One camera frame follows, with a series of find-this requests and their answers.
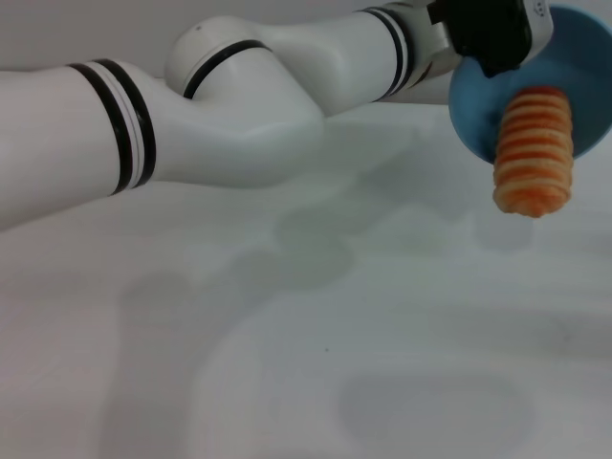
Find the blue bowl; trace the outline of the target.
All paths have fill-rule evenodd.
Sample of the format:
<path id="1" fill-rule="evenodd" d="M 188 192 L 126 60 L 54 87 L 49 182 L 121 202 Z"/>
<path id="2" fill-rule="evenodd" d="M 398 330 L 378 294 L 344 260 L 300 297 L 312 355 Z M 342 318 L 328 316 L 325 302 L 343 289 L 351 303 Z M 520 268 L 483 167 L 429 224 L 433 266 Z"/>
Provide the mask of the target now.
<path id="1" fill-rule="evenodd" d="M 576 158 L 612 131 L 612 27 L 571 6 L 553 5 L 551 14 L 552 39 L 519 69 L 488 78 L 466 58 L 452 75 L 448 109 L 453 128 L 468 150 L 490 164 L 504 110 L 527 87 L 553 86 L 567 96 Z"/>

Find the orange ridged bread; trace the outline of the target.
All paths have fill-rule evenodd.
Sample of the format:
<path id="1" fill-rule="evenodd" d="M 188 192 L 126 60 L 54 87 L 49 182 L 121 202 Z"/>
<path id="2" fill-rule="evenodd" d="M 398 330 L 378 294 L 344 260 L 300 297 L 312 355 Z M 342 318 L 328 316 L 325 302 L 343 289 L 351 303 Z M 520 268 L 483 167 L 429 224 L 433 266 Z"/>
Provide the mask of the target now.
<path id="1" fill-rule="evenodd" d="M 493 162 L 493 200 L 504 213 L 540 218 L 571 198 L 573 118 L 564 92 L 532 86 L 505 108 Z"/>

